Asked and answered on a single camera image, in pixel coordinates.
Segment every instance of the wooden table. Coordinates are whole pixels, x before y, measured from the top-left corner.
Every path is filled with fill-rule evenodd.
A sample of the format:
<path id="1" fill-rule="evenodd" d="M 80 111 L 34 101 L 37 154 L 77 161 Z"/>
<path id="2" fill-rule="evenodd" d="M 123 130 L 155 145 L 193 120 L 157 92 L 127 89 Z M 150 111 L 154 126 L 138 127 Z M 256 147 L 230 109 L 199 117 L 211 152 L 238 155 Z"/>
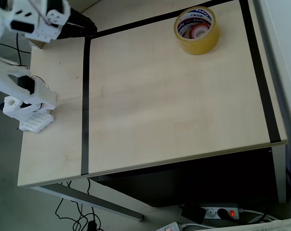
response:
<path id="1" fill-rule="evenodd" d="M 221 38 L 193 56 L 179 47 L 173 24 L 196 4 L 213 2 L 101 0 L 85 11 L 99 38 L 33 49 L 33 75 L 58 98 L 55 121 L 24 132 L 18 186 L 71 198 L 76 192 L 55 183 L 272 147 L 285 201 L 287 136 L 253 2 L 211 6 Z M 100 203 L 81 192 L 75 198 Z"/>

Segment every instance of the table leg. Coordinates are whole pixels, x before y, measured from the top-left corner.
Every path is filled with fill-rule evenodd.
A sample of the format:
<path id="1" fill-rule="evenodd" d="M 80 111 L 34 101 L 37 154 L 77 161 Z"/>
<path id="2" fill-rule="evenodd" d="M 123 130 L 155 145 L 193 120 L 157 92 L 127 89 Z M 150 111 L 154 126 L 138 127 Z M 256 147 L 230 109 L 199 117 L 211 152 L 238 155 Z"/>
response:
<path id="1" fill-rule="evenodd" d="M 102 209 L 114 214 L 118 214 L 127 218 L 132 218 L 134 220 L 142 220 L 143 215 L 141 213 L 137 213 L 128 208 L 124 208 L 122 206 L 113 204 L 111 202 L 102 200 L 98 197 L 86 194 L 84 192 L 80 192 L 78 190 L 66 187 L 60 184 L 50 184 L 40 187 L 33 187 L 32 189 L 48 193 L 51 195 L 55 195 L 67 200 L 76 201 L 78 203 L 82 203 L 84 205 L 89 205 L 91 207 L 95 207 L 98 209 Z"/>
<path id="2" fill-rule="evenodd" d="M 282 204 L 286 202 L 285 145 L 273 146 L 271 149 L 274 159 L 278 199 L 279 203 Z"/>

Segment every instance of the power strip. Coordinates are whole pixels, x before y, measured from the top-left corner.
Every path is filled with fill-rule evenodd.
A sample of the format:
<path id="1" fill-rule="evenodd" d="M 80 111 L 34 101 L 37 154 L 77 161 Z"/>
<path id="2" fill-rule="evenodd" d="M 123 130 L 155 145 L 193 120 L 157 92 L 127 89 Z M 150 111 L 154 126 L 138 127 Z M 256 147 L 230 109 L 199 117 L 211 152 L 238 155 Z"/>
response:
<path id="1" fill-rule="evenodd" d="M 182 231 L 182 229 L 176 222 L 173 222 L 156 231 Z"/>
<path id="2" fill-rule="evenodd" d="M 203 207 L 201 208 L 206 210 L 206 214 L 204 216 L 204 219 L 221 219 L 218 215 L 217 212 L 219 209 L 223 208 L 225 209 L 228 214 L 230 215 L 231 218 L 238 220 L 240 218 L 240 213 L 237 207 Z"/>

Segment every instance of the black tape line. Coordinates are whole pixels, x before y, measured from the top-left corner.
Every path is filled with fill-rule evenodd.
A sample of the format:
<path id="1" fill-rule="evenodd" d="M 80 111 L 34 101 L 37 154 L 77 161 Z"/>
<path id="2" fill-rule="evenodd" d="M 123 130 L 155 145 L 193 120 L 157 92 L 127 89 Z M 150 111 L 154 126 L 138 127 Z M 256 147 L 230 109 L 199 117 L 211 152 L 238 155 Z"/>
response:
<path id="1" fill-rule="evenodd" d="M 89 56 L 91 39 L 85 37 L 83 52 L 83 83 L 82 83 L 82 151 L 81 175 L 89 173 Z"/>
<path id="2" fill-rule="evenodd" d="M 269 89 L 263 69 L 262 59 L 257 45 L 257 40 L 254 32 L 253 22 L 250 14 L 249 4 L 247 0 L 240 0 L 240 8 L 243 21 L 246 28 L 250 53 L 254 66 L 257 85 L 259 87 L 261 101 L 263 105 L 265 120 L 267 124 L 269 139 L 271 143 L 281 142 L 279 129 L 275 117 L 274 108 L 271 102 Z"/>
<path id="3" fill-rule="evenodd" d="M 195 5 L 195 6 L 203 6 L 203 7 L 207 7 L 208 8 L 208 7 L 219 5 L 219 4 L 222 4 L 222 3 L 225 3 L 225 2 L 229 2 L 229 1 L 233 1 L 233 0 L 212 0 L 212 1 L 207 1 L 207 2 L 204 2 L 204 3 L 198 4 L 198 5 Z M 143 20 L 136 21 L 136 22 L 129 23 L 129 24 L 125 24 L 125 25 L 122 25 L 122 26 L 117 26 L 117 27 L 110 28 L 110 29 L 107 29 L 107 30 L 99 31 L 99 32 L 97 32 L 96 36 L 91 37 L 91 38 L 95 39 L 95 38 L 103 37 L 103 36 L 106 36 L 106 35 L 111 35 L 111 34 L 114 34 L 114 33 L 118 33 L 118 32 L 121 32 L 121 31 L 130 30 L 130 29 L 133 29 L 133 28 L 136 28 L 136 27 L 139 27 L 139 26 L 145 26 L 147 24 L 152 24 L 152 23 L 160 22 L 160 21 L 163 21 L 163 20 L 166 20 L 166 19 L 175 18 L 175 17 L 178 17 L 185 10 L 187 10 L 187 9 L 189 9 L 191 7 L 188 7 L 188 8 L 185 8 L 185 9 L 181 9 L 181 10 L 178 10 L 178 11 L 173 11 L 173 12 L 170 12 L 170 13 L 165 13 L 165 14 L 158 15 L 158 16 L 155 16 L 155 17 L 152 17 L 152 18 L 143 19 Z"/>

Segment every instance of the robotic arm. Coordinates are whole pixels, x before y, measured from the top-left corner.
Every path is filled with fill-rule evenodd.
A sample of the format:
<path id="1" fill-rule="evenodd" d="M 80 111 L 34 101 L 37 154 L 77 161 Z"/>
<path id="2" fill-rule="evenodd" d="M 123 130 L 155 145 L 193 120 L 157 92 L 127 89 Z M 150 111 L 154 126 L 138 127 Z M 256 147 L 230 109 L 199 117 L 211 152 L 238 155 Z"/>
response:
<path id="1" fill-rule="evenodd" d="M 50 42 L 51 39 L 94 36 L 95 24 L 70 8 L 66 0 L 0 0 L 0 38 L 4 29 L 23 33 L 26 38 Z M 17 84 L 9 78 L 18 78 Z M 28 67 L 0 58 L 0 91 L 3 113 L 20 121 L 20 130 L 40 132 L 54 117 L 57 94 Z"/>

